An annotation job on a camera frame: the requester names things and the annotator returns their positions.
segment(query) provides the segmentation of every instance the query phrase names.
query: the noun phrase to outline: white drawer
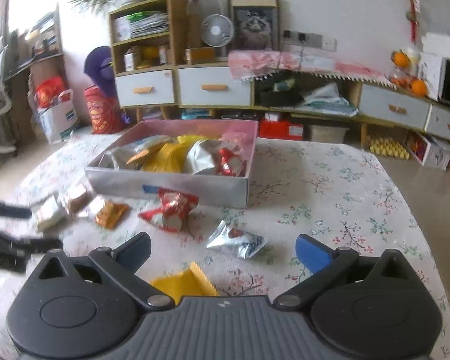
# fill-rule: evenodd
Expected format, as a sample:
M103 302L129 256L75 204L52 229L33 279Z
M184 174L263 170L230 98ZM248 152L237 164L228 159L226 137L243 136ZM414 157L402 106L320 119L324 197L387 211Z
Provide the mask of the white drawer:
M363 86L358 107L361 114L421 130L429 108L430 104L422 100L371 85Z
M121 107L175 102L171 70L130 74L117 77L115 81Z
M182 105L250 106L251 84L235 81L228 67L179 69L178 76Z
M450 111L432 105L427 132L432 135L450 139Z

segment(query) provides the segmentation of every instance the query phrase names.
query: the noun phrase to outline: wall socket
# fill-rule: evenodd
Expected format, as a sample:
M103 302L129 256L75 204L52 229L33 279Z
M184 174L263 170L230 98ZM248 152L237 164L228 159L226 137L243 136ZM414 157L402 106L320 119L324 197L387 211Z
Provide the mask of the wall socket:
M337 40L310 32L283 30L283 42L296 46L313 47L326 51L337 51Z

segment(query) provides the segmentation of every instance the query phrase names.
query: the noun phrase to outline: red snack wrapper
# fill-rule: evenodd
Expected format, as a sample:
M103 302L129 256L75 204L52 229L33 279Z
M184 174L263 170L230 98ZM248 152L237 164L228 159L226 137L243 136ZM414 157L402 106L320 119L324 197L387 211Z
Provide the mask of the red snack wrapper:
M60 76L55 76L37 86L37 105L40 108L49 108L55 98L65 91L65 84Z
M162 206L140 212L138 216L153 226L170 233L178 233L188 220L188 214L197 207L198 197L182 192L159 189Z
M247 169L247 164L237 154L226 148L219 151L220 161L220 175L242 177Z

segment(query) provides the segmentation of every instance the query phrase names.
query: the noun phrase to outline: pink cloth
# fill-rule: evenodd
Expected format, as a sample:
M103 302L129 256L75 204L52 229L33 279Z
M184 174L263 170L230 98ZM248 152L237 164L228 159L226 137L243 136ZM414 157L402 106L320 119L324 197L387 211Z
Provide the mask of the pink cloth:
M376 70L305 53L300 56L291 52L235 50L228 54L228 66L235 80L249 80L267 76L277 70L289 70L346 76L392 86L386 76Z

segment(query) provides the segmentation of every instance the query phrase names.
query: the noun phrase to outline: tile floor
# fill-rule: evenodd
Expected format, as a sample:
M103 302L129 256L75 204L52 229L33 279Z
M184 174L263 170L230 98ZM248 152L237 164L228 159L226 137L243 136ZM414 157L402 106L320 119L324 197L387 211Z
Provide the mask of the tile floor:
M35 143L0 168L0 199L62 145ZM430 245L450 299L450 172L422 168L417 162L380 158L406 199Z

